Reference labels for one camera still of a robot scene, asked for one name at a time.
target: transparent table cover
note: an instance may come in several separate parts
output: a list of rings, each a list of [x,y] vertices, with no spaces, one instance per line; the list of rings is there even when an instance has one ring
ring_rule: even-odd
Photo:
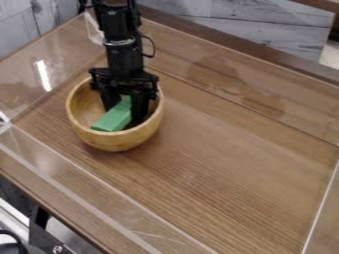
[[[251,56],[152,21],[144,21],[144,33],[157,45],[157,57],[147,63],[153,69],[172,74],[324,142],[339,142],[339,87],[296,72],[286,75],[284,68],[266,62],[255,64],[259,60]],[[32,103],[101,57],[103,48],[92,41],[81,16],[0,62],[0,167],[17,162],[145,252],[216,253],[9,123],[24,110],[39,106]],[[338,167],[315,211],[300,253],[336,253],[336,170]],[[87,183],[81,189],[76,185],[73,188],[75,179]],[[103,213],[96,200],[85,198],[91,190],[97,191],[97,196],[109,196],[107,202],[116,207],[113,213]]]

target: wooden bowl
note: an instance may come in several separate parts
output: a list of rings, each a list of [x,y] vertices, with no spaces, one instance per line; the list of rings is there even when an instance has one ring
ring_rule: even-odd
[[[100,132],[89,127],[104,113],[99,92],[89,88],[87,78],[71,91],[67,111],[72,128],[92,147],[107,151],[127,151],[141,145],[155,134],[163,119],[164,97],[160,92],[157,101],[151,102],[147,120],[124,131]]]

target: bowl rim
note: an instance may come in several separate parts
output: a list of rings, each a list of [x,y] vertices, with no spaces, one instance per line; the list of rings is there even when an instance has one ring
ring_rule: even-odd
[[[73,112],[71,110],[71,103],[72,103],[72,98],[75,97],[76,92],[79,91],[79,89],[88,84],[91,80],[91,76],[88,76],[71,90],[68,98],[67,98],[67,113],[68,113],[68,117],[69,120],[72,122],[73,125],[77,126],[77,128],[80,128],[84,132],[88,132],[91,134],[95,135],[100,135],[100,136],[121,136],[125,134],[129,134],[137,130],[140,130],[143,127],[145,127],[148,125],[148,123],[156,118],[156,116],[160,114],[161,109],[163,109],[163,104],[164,104],[164,96],[163,96],[163,91],[161,88],[159,87],[159,102],[157,102],[157,107],[156,110],[153,111],[151,117],[139,125],[136,125],[135,127],[123,130],[123,131],[115,131],[115,132],[103,132],[103,131],[96,131],[92,130],[88,127],[84,127],[84,125],[80,123],[80,121],[77,120],[77,118],[73,115]]]

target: green block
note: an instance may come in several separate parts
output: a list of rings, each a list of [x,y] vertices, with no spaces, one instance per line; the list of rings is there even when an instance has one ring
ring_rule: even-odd
[[[104,132],[121,131],[131,121],[131,96],[123,96],[120,102],[99,118],[91,129]]]

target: wooden table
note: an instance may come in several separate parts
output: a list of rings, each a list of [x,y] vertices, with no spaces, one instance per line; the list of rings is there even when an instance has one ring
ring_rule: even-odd
[[[107,253],[335,253],[334,220],[314,225],[339,154],[338,71],[144,17],[156,136],[109,154],[72,132],[67,95],[104,64],[77,17],[0,63],[1,175]]]

